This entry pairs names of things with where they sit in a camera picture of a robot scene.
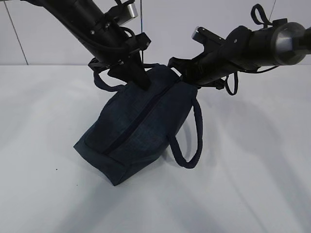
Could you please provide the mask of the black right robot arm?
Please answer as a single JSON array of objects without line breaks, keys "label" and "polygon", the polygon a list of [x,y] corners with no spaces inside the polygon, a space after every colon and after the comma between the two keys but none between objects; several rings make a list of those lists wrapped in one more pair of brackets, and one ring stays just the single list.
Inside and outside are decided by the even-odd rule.
[{"label": "black right robot arm", "polygon": [[203,45],[203,52],[192,59],[172,57],[168,67],[178,70],[186,83],[218,90],[228,87],[231,74],[296,65],[311,53],[310,28],[284,20],[256,31],[239,26],[227,38],[197,27],[192,38]]}]

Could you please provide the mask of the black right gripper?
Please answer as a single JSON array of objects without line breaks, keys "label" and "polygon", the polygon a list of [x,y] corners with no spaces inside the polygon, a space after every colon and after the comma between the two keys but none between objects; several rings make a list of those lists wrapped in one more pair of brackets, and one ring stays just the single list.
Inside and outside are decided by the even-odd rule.
[{"label": "black right gripper", "polygon": [[169,68],[175,68],[180,74],[182,81],[199,88],[201,87],[213,87],[217,90],[222,90],[224,88],[224,81],[220,79],[207,81],[207,83],[199,84],[199,81],[204,78],[201,74],[200,68],[196,64],[200,58],[193,58],[193,59],[181,59],[172,57],[168,61]]}]

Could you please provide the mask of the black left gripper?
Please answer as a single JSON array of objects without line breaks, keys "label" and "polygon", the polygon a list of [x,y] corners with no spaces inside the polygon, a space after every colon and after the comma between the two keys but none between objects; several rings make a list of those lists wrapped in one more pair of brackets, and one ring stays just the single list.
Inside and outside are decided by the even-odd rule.
[{"label": "black left gripper", "polygon": [[121,47],[100,49],[88,67],[98,73],[109,70],[108,76],[126,83],[133,82],[142,90],[148,90],[151,81],[144,69],[140,52],[147,50],[150,44],[151,39],[146,33],[125,32],[125,41]]}]

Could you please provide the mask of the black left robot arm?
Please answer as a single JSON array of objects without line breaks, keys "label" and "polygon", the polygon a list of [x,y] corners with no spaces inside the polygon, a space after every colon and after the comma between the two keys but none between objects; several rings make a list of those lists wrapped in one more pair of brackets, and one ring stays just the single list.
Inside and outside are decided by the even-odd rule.
[{"label": "black left robot arm", "polygon": [[51,13],[94,56],[88,66],[93,71],[95,85],[109,92],[122,86],[109,86],[100,77],[107,71],[110,77],[143,90],[151,84],[140,52],[151,40],[145,33],[135,34],[125,23],[138,16],[135,2],[118,0],[103,13],[92,0],[31,0],[30,4]]}]

